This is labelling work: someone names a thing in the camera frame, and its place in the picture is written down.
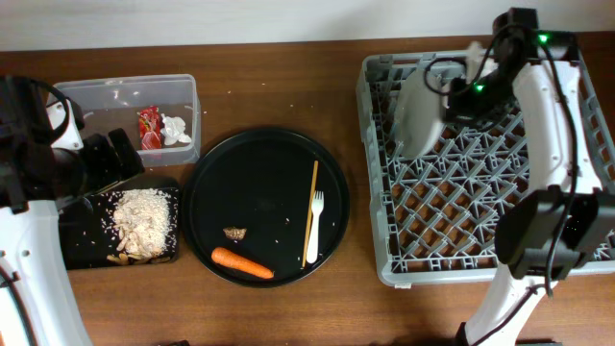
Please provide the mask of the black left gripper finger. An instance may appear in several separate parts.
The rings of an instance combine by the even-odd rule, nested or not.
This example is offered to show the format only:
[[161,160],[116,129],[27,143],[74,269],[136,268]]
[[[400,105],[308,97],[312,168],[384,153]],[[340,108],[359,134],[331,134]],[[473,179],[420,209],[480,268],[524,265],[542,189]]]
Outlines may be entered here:
[[118,128],[109,132],[109,138],[119,160],[120,173],[123,179],[132,177],[144,172],[144,166],[140,155],[134,148],[126,132]]
[[79,155],[85,166],[84,192],[98,193],[121,180],[119,158],[105,136],[87,137]]

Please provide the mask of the red Apollo snack wrapper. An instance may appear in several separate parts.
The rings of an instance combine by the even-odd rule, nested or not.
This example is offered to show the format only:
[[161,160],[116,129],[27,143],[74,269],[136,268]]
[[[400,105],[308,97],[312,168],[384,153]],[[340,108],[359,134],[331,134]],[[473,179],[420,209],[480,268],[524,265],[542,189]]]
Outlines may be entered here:
[[138,113],[138,128],[142,150],[157,150],[161,148],[160,123],[159,108],[156,106],[148,107]]

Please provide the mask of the pile of rice and nutshells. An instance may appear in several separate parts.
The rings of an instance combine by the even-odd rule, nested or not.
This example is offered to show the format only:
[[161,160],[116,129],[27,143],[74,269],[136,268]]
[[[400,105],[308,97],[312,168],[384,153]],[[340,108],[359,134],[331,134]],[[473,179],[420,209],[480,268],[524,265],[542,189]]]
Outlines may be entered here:
[[177,253],[177,189],[147,188],[114,192],[111,197],[112,254],[118,265],[170,261]]

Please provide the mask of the white tissue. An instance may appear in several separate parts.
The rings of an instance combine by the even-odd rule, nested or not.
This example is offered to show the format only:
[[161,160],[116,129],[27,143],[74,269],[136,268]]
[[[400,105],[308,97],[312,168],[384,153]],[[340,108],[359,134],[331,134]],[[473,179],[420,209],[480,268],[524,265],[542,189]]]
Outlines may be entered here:
[[175,116],[161,115],[163,127],[161,133],[164,137],[164,145],[171,146],[176,143],[188,144],[192,141],[191,137],[185,133],[186,124],[183,119]]

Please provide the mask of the wooden chopstick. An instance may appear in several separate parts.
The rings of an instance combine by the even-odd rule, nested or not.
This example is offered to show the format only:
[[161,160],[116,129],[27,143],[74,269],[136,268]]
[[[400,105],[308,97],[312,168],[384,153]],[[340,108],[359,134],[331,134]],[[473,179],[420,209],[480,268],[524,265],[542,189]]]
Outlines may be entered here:
[[306,263],[307,263],[308,240],[309,240],[309,232],[310,232],[311,220],[312,220],[311,205],[312,205],[312,200],[313,200],[313,196],[314,196],[315,189],[316,189],[318,165],[319,165],[318,160],[314,161],[312,175],[311,175],[310,190],[309,190],[309,200],[308,200],[308,205],[307,205],[307,223],[306,223],[306,229],[305,229],[305,239],[304,239],[304,247],[303,247],[303,254],[302,254],[302,269],[305,268]]

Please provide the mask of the white plastic fork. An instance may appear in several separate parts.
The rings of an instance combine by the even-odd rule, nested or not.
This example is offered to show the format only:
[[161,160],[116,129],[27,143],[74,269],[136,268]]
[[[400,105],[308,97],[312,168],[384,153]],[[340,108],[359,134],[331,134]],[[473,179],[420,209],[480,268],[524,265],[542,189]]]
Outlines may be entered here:
[[311,204],[312,221],[307,245],[307,263],[315,263],[318,256],[319,221],[324,209],[325,196],[323,191],[316,191]]

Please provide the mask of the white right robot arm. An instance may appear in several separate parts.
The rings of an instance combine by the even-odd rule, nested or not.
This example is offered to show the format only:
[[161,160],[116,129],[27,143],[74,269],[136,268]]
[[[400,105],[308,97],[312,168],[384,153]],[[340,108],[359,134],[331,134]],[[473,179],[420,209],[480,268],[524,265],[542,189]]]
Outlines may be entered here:
[[529,158],[527,196],[498,221],[498,267],[458,345],[512,345],[543,297],[582,267],[614,226],[614,197],[592,164],[579,101],[581,56],[574,34],[544,31],[536,10],[512,8],[493,23],[484,53],[496,66],[471,65],[437,90],[438,120],[486,132],[511,102],[523,116]]

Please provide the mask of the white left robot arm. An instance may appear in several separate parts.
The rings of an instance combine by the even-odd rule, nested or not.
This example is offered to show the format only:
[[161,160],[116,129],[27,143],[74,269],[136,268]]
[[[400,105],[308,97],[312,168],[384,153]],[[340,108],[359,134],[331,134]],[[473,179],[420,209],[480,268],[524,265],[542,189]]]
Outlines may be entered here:
[[125,131],[82,138],[81,108],[54,86],[1,79],[1,337],[88,345],[62,257],[59,211],[143,173]]

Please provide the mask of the clear plastic waste bin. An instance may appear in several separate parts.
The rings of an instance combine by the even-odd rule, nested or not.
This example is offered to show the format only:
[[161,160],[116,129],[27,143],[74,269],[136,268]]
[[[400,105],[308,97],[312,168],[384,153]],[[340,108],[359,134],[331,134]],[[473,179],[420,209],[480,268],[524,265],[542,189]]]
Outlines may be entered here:
[[[106,136],[121,128],[146,167],[194,163],[200,156],[201,107],[196,82],[188,74],[61,82],[55,88],[81,107],[85,120],[82,138]],[[167,117],[180,117],[191,141],[143,151],[138,113],[149,107],[158,108]]]

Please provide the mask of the black rectangular waste tray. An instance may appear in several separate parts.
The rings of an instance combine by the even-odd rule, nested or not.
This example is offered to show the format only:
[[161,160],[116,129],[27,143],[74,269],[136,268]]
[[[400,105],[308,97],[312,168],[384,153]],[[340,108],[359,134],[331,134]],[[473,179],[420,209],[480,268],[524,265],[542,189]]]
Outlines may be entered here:
[[[179,206],[180,190],[176,186],[158,188],[177,189],[175,196]],[[112,234],[107,227],[111,221],[110,197],[114,192],[121,191],[125,190],[91,195],[61,210],[61,253],[68,270],[118,265],[107,260],[107,255],[113,253],[110,248]],[[171,260],[177,257],[178,249],[177,243],[177,253]]]

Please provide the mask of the grey dishwasher rack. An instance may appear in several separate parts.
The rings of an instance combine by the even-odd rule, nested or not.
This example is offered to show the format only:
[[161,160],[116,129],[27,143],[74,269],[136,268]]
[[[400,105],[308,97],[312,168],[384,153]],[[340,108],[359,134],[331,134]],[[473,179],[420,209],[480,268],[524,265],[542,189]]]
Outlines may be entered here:
[[389,286],[489,281],[496,226],[534,191],[572,187],[577,197],[614,190],[614,143],[584,65],[541,62],[522,71],[511,104],[489,131],[439,128],[410,159],[398,135],[404,81],[424,70],[447,83],[463,74],[461,51],[376,55],[357,80],[370,182],[377,273]]

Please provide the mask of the round black serving tray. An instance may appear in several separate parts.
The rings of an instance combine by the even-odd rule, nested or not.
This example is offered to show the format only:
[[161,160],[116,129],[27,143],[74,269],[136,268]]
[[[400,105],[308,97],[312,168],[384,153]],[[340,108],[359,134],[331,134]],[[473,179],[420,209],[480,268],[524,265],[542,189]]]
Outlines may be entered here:
[[[308,200],[314,161],[316,189],[325,196],[318,256],[302,269]],[[187,180],[181,228],[188,246],[212,273],[255,288],[290,284],[315,272],[342,241],[350,216],[348,185],[339,164],[317,141],[280,128],[231,136],[201,157]],[[242,240],[223,229],[246,228]],[[222,247],[267,267],[265,280],[219,265],[211,252]]]

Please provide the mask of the brown walnut shell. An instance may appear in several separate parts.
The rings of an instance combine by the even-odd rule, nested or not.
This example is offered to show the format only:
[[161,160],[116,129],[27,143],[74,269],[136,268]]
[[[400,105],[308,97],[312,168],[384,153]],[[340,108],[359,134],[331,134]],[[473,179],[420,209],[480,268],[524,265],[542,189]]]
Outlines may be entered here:
[[246,228],[229,227],[223,229],[226,238],[231,240],[242,240],[247,234]]

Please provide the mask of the orange carrot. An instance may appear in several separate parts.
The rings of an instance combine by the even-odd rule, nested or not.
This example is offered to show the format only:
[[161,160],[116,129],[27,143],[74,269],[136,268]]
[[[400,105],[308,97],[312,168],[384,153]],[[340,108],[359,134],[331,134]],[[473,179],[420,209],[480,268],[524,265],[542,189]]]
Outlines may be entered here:
[[239,270],[261,279],[274,278],[274,272],[267,267],[222,247],[217,247],[211,252],[211,260],[224,267]]

